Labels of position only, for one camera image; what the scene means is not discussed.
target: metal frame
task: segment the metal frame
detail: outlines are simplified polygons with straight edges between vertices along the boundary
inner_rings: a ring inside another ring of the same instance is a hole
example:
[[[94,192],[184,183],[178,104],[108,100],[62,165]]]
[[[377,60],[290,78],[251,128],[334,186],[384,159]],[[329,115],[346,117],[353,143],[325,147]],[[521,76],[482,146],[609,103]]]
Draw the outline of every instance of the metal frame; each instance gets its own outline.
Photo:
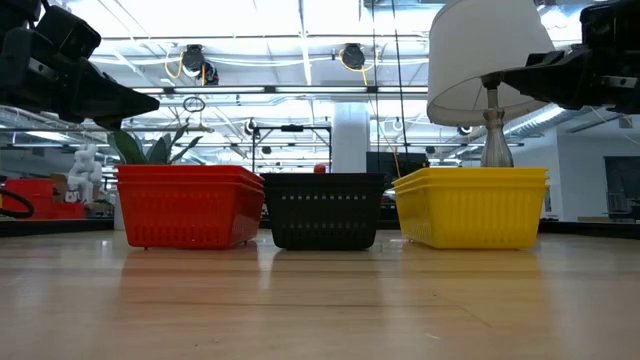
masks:
[[[256,142],[256,132],[259,130],[268,130],[264,136],[260,138],[258,142]],[[253,128],[253,133],[251,136],[251,171],[256,172],[256,147],[260,145],[271,133],[275,130],[280,130],[282,132],[303,132],[305,130],[311,130],[316,136],[322,141],[326,147],[329,148],[329,172],[331,172],[333,168],[333,134],[331,126],[301,126],[301,125],[283,125],[283,126],[255,126]],[[326,130],[329,133],[329,142],[327,142],[316,130]]]

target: white pillar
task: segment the white pillar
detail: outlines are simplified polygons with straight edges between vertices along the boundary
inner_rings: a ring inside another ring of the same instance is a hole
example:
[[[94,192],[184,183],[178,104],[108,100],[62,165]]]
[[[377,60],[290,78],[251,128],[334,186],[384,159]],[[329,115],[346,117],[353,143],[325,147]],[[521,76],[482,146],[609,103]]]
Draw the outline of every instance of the white pillar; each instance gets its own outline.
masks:
[[[333,172],[367,172],[369,112],[365,103],[337,103],[333,117]]]

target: stacked baskets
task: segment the stacked baskets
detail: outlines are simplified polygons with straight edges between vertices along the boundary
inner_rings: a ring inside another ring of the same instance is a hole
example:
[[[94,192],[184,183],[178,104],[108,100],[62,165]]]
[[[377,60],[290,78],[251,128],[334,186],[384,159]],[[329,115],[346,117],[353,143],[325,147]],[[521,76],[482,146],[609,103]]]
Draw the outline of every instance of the stacked baskets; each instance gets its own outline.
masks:
[[[402,234],[435,248],[535,246],[545,169],[423,169],[394,182]]]
[[[263,180],[242,167],[117,168],[131,246],[228,249],[258,232]]]

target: ductwork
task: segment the ductwork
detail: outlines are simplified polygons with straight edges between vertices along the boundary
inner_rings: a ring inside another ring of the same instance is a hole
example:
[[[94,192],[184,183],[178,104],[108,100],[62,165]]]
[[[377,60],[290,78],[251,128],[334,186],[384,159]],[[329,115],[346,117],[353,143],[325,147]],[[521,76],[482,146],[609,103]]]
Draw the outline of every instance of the ductwork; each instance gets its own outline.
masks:
[[[60,120],[51,118],[45,115],[37,115],[24,111],[21,109],[15,109],[11,107],[0,107],[0,123],[9,125],[14,128],[31,128],[36,130],[58,130],[60,133],[64,133],[65,130],[74,129],[69,127],[69,124],[62,123]],[[106,134],[66,134],[69,138],[73,138],[79,142],[85,142],[87,140],[106,143]]]
[[[531,136],[533,134],[543,133],[544,131],[556,127],[569,120],[573,120],[579,116],[588,114],[591,112],[590,107],[584,107],[578,111],[564,110],[557,105],[549,105],[544,108],[534,111],[521,118],[515,119],[507,123],[504,127],[504,133],[507,137],[507,141],[520,141],[523,138]],[[482,144],[487,137],[487,130],[482,127],[475,130],[471,135],[465,136],[464,139],[469,143]],[[452,138],[449,142],[455,142],[459,138]],[[451,151],[446,155],[454,154],[456,151]]]
[[[546,106],[520,119],[509,122],[505,126],[505,134],[511,138],[522,139],[532,134],[542,133],[569,120],[591,112],[590,107],[571,111],[557,105]]]

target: white wall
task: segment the white wall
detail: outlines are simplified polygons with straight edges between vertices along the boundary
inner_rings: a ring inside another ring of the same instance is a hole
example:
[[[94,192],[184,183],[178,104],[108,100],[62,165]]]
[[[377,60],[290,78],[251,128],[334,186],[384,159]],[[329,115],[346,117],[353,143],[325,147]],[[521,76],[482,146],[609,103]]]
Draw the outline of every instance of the white wall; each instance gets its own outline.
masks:
[[[640,156],[640,145],[622,136],[587,137],[564,134],[558,137],[558,149],[563,221],[577,221],[578,217],[606,216],[607,175],[604,158]]]
[[[525,147],[512,148],[516,167],[532,167],[547,169],[547,185],[550,186],[551,211],[541,209],[542,217],[563,219],[563,179],[558,158],[558,136],[556,129],[546,131],[541,138],[524,140]]]

